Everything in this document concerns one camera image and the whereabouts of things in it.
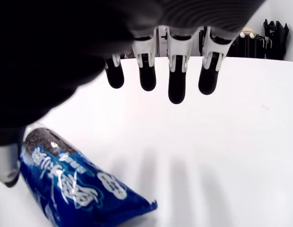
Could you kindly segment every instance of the white table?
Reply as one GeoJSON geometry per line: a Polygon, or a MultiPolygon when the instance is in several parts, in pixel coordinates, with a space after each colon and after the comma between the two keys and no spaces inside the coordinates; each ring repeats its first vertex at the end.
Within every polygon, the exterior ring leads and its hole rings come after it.
{"type": "MultiPolygon", "coordinates": [[[[153,200],[157,211],[123,227],[293,227],[293,62],[226,58],[216,91],[168,98],[167,58],[144,91],[136,60],[115,90],[103,73],[42,122],[96,165],[153,200]]],[[[0,227],[50,227],[24,181],[0,184],[0,227]]]]}

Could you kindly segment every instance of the blue snack package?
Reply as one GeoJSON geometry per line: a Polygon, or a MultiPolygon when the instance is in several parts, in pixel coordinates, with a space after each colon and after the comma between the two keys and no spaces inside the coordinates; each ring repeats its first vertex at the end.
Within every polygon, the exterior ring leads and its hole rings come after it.
{"type": "Polygon", "coordinates": [[[54,227],[115,227],[157,208],[43,125],[27,128],[20,162],[54,227]]]}

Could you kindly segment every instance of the white surface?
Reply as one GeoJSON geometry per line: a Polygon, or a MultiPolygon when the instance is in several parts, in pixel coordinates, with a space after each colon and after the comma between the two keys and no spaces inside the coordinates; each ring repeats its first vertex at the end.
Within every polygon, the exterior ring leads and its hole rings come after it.
{"type": "MultiPolygon", "coordinates": [[[[186,98],[168,99],[167,58],[144,91],[136,59],[124,86],[105,74],[43,122],[157,211],[124,227],[293,227],[293,62],[226,58],[216,91],[198,88],[191,57],[186,98]]],[[[49,227],[22,179],[0,184],[0,227],[49,227]]]]}
{"type": "Polygon", "coordinates": [[[289,34],[286,43],[286,61],[293,61],[293,0],[269,0],[271,19],[280,21],[282,26],[287,23],[289,34]]]}

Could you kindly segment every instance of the white wall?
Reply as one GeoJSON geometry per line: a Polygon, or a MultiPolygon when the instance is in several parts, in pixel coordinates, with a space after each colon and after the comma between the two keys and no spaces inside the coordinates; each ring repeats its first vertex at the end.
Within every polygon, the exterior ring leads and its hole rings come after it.
{"type": "Polygon", "coordinates": [[[250,27],[257,34],[264,35],[264,27],[263,23],[265,19],[270,22],[271,20],[271,6],[270,0],[266,0],[262,6],[255,12],[255,14],[251,17],[249,22],[246,24],[246,27],[250,27]]]}
{"type": "Polygon", "coordinates": [[[269,0],[272,20],[280,21],[282,26],[287,23],[289,35],[286,45],[286,61],[293,61],[293,0],[269,0]]]}

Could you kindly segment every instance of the black fingertip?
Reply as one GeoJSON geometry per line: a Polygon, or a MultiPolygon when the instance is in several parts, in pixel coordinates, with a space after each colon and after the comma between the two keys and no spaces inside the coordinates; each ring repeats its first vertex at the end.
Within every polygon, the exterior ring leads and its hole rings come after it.
{"type": "Polygon", "coordinates": [[[217,86],[218,73],[215,69],[206,70],[203,66],[199,79],[199,90],[204,95],[213,93],[217,86]]]}
{"type": "Polygon", "coordinates": [[[173,104],[180,104],[185,97],[186,72],[182,72],[183,56],[176,56],[176,68],[169,72],[169,99],[173,104]]]}
{"type": "Polygon", "coordinates": [[[141,87],[145,91],[152,91],[156,87],[156,72],[155,67],[149,67],[145,64],[139,68],[141,87]]]}
{"type": "Polygon", "coordinates": [[[122,66],[105,69],[107,72],[107,80],[112,88],[118,89],[124,84],[124,75],[122,66]]]}
{"type": "Polygon", "coordinates": [[[17,182],[18,182],[19,176],[20,176],[20,172],[18,173],[18,175],[15,177],[14,180],[12,180],[11,182],[5,182],[4,184],[5,184],[8,188],[14,187],[14,186],[17,184],[17,182]]]}

